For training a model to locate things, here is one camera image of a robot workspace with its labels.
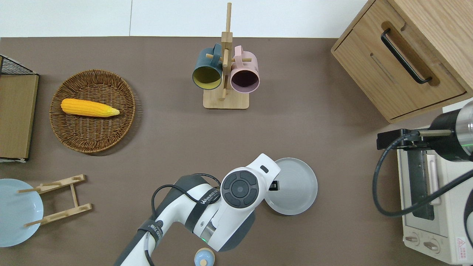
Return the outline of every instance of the wooden base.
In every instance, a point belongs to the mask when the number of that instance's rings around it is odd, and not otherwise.
[[[50,222],[53,222],[53,221],[56,221],[56,220],[59,220],[59,219],[62,219],[62,218],[69,217],[69,216],[74,215],[74,214],[78,214],[78,213],[81,213],[81,212],[92,210],[92,204],[87,203],[87,204],[79,206],[79,204],[77,202],[77,195],[76,195],[76,189],[74,188],[74,184],[77,183],[77,182],[84,181],[84,180],[86,180],[84,175],[78,175],[78,176],[74,176],[74,177],[65,178],[65,179],[62,179],[62,180],[59,180],[59,181],[56,181],[56,182],[40,184],[39,186],[37,186],[35,188],[18,190],[18,193],[36,191],[39,194],[42,194],[42,193],[46,193],[46,192],[49,192],[49,191],[56,190],[56,189],[64,187],[64,186],[70,186],[70,189],[71,189],[71,192],[72,192],[72,200],[74,201],[74,206],[75,206],[74,208],[71,208],[71,209],[68,209],[68,210],[65,210],[65,211],[62,211],[62,212],[57,212],[57,213],[53,213],[51,215],[47,215],[47,216],[43,217],[41,220],[25,223],[24,227],[28,227],[28,226],[31,226],[31,225],[37,224],[37,223],[40,223],[41,225],[42,224],[47,224],[47,223],[50,223]]]
[[[203,105],[205,108],[245,110],[250,106],[250,95],[233,89],[227,89],[225,99],[223,99],[223,90],[225,90],[223,85],[222,82],[218,88],[204,91]]]

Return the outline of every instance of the warning label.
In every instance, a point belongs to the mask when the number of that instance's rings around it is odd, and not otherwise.
[[[465,238],[456,238],[456,255],[458,260],[467,260],[468,256],[466,254],[466,239]]]

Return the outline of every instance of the mug handle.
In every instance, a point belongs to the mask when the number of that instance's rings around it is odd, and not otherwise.
[[[218,66],[220,57],[222,56],[222,45],[221,44],[215,44],[213,46],[213,58],[210,64],[212,66]]]
[[[235,64],[237,68],[242,68],[243,67],[243,60],[242,60],[242,54],[243,54],[243,47],[241,45],[235,46]]]

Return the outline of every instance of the yellow corn cob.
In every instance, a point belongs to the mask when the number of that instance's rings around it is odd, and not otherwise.
[[[65,113],[72,115],[109,117],[120,114],[120,111],[108,105],[70,98],[62,100],[61,108]]]

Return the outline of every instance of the wooden mug stand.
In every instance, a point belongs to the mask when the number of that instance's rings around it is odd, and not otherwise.
[[[230,85],[232,68],[233,33],[230,32],[230,16],[232,3],[227,3],[227,28],[222,32],[222,83],[216,89],[204,90],[203,105],[207,109],[236,109],[243,110],[250,106],[250,95],[233,90]]]
[[[40,223],[40,225],[47,224],[47,223],[57,221],[57,220],[62,219],[62,218],[69,217],[69,216],[74,215],[74,214],[78,214],[78,213],[82,213],[82,212],[85,212],[85,211],[88,211],[88,210],[92,210],[92,204],[87,203],[87,204],[79,206],[79,204],[77,202],[76,189],[74,188],[74,184],[77,183],[77,182],[84,181],[84,180],[86,180],[84,175],[78,175],[78,176],[66,178],[66,179],[63,179],[63,180],[59,180],[59,181],[56,181],[56,182],[40,184],[39,186],[34,187],[34,188],[18,190],[17,191],[18,193],[36,191],[36,192],[38,192],[38,194],[43,194],[43,193],[50,192],[50,191],[56,190],[56,189],[64,187],[64,186],[70,186],[70,189],[72,191],[72,200],[74,201],[74,206],[75,206],[72,209],[68,209],[68,210],[65,210],[65,211],[62,211],[62,212],[47,215],[47,216],[43,217],[41,220],[25,223],[24,227],[28,227],[28,226],[31,226],[31,225],[37,224],[37,223]]]

